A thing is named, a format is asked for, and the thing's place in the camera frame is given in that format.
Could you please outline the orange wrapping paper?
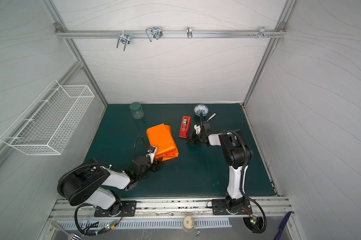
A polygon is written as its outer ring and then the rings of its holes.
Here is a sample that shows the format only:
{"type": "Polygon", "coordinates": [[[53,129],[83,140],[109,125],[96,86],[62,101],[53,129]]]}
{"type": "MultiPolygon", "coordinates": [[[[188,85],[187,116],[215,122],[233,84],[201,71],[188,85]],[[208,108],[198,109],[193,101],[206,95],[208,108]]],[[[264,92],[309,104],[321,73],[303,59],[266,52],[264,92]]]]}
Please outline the orange wrapping paper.
{"type": "Polygon", "coordinates": [[[173,139],[171,127],[160,124],[146,130],[146,134],[151,146],[157,148],[155,160],[167,161],[177,158],[179,151],[173,139]]]}

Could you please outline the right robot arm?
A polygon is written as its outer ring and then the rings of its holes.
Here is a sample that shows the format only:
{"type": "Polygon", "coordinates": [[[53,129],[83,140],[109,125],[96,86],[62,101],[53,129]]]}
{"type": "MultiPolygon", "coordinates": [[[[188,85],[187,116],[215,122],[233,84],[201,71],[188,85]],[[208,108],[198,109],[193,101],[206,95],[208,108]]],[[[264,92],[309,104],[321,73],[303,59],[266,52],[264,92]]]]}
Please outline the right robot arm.
{"type": "Polygon", "coordinates": [[[245,193],[245,174],[253,157],[253,152],[241,130],[213,132],[208,122],[194,125],[188,140],[195,145],[220,146],[229,169],[228,186],[225,195],[225,208],[231,214],[251,212],[250,199],[245,193]]]}

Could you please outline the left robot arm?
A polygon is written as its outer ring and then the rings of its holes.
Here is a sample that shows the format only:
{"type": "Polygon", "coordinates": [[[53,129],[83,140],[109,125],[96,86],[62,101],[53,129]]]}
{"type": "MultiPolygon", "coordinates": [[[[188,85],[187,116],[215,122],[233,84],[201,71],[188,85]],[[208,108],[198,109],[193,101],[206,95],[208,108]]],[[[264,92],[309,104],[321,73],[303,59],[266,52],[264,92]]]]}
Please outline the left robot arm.
{"type": "Polygon", "coordinates": [[[57,191],[71,206],[93,205],[115,216],[123,207],[122,201],[115,192],[103,187],[130,191],[147,178],[149,171],[158,171],[162,160],[147,154],[133,160],[126,170],[118,171],[93,158],[65,173],[58,181],[57,191]]]}

